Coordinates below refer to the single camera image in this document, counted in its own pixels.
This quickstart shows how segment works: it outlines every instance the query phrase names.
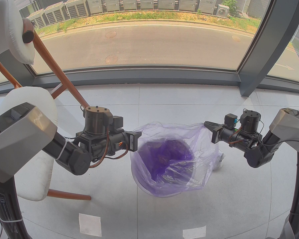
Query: robotic arm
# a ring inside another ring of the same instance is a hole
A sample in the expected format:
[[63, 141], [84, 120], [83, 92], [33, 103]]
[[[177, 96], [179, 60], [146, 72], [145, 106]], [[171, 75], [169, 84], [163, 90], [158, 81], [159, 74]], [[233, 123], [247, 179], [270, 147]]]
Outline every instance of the robotic arm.
[[241, 127], [238, 129], [235, 128], [238, 117], [233, 114], [225, 116], [224, 124], [206, 121], [204, 125], [212, 131], [212, 143], [224, 141], [230, 147], [242, 150], [247, 163], [254, 168], [270, 162], [283, 142], [297, 151], [294, 198], [279, 239], [299, 239], [299, 111], [280, 109], [264, 138], [257, 132], [260, 118], [260, 113], [244, 110], [239, 120]]
[[15, 106], [0, 116], [0, 222], [9, 238], [31, 239], [21, 215], [14, 175], [40, 150], [75, 175], [84, 174], [115, 152], [137, 150], [141, 132], [126, 132], [123, 117], [103, 107], [83, 110], [85, 127], [69, 142], [41, 111], [29, 103]]

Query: tile floor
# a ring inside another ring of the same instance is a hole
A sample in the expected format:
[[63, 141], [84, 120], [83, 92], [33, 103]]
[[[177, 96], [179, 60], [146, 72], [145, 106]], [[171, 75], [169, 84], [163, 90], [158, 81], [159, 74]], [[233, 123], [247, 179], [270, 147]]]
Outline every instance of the tile floor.
[[[78, 87], [90, 105], [105, 106], [124, 117], [124, 129], [152, 121], [192, 124], [240, 117], [243, 108], [262, 114], [267, 132], [278, 110], [299, 110], [299, 95], [256, 90], [249, 98], [236, 87], [178, 84], [123, 84]], [[84, 126], [79, 103], [66, 91], [57, 99], [61, 134], [74, 135]], [[212, 173], [203, 190], [171, 198], [155, 198], [136, 186], [130, 159], [105, 160], [82, 176], [56, 163], [52, 189], [89, 194], [91, 201], [19, 198], [24, 222], [33, 239], [95, 238], [80, 233], [79, 213], [101, 217], [105, 239], [182, 238], [183, 229], [206, 226], [206, 239], [278, 238], [293, 197], [296, 153], [282, 145], [271, 163], [248, 166], [243, 153], [221, 143], [224, 165]]]

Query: curb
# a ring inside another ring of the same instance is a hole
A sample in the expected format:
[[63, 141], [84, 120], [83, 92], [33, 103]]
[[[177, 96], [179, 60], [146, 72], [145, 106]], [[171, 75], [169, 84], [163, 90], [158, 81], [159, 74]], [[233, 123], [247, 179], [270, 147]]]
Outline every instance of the curb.
[[[228, 27], [228, 26], [220, 26], [220, 25], [216, 25], [216, 24], [211, 24], [211, 23], [204, 23], [204, 22], [197, 22], [197, 21], [186, 21], [186, 20], [176, 20], [176, 19], [134, 19], [134, 20], [119, 20], [119, 21], [111, 21], [111, 22], [102, 22], [102, 23], [97, 23], [97, 24], [89, 24], [89, 25], [84, 25], [84, 26], [78, 26], [78, 27], [73, 27], [73, 28], [68, 28], [67, 31], [69, 30], [74, 30], [74, 29], [81, 29], [81, 28], [85, 28], [85, 27], [91, 27], [91, 26], [100, 26], [100, 25], [109, 25], [109, 24], [113, 24], [113, 23], [124, 23], [124, 22], [151, 22], [151, 21], [161, 21], [161, 22], [180, 22], [180, 23], [192, 23], [192, 24], [199, 24], [199, 25], [205, 25], [205, 26], [216, 26], [216, 27], [222, 27], [222, 28], [227, 28], [227, 29], [231, 29], [231, 30], [236, 30], [239, 32], [243, 32], [243, 33], [247, 33], [247, 34], [252, 34], [254, 35], [254, 33], [252, 32], [248, 32], [245, 30], [241, 30], [241, 29], [236, 29], [233, 27]], [[65, 34], [64, 31], [60, 31], [60, 32], [56, 32], [56, 33], [51, 33], [51, 34], [47, 34], [47, 35], [43, 35], [40, 36], [40, 38], [48, 38], [52, 35], [59, 36], [62, 34]]]

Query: manhole cover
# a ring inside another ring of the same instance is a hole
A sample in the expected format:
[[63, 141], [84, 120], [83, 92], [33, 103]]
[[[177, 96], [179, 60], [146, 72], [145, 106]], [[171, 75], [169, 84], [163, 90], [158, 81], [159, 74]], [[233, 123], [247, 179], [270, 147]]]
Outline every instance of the manhole cover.
[[240, 38], [236, 35], [233, 35], [232, 38], [236, 41], [236, 42], [240, 42]]
[[105, 58], [105, 63], [108, 65], [115, 64], [117, 61], [117, 55], [109, 55]]
[[105, 36], [107, 38], [113, 38], [114, 36], [116, 36], [116, 32], [115, 31], [108, 32]]

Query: piece of paper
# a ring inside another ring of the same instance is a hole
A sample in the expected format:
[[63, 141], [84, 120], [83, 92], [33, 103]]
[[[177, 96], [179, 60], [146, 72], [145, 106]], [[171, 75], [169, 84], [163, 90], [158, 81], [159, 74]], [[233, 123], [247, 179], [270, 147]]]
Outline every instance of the piece of paper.
[[80, 233], [101, 237], [101, 217], [79, 213]]
[[185, 229], [183, 230], [184, 239], [194, 239], [206, 236], [206, 226], [195, 229]]

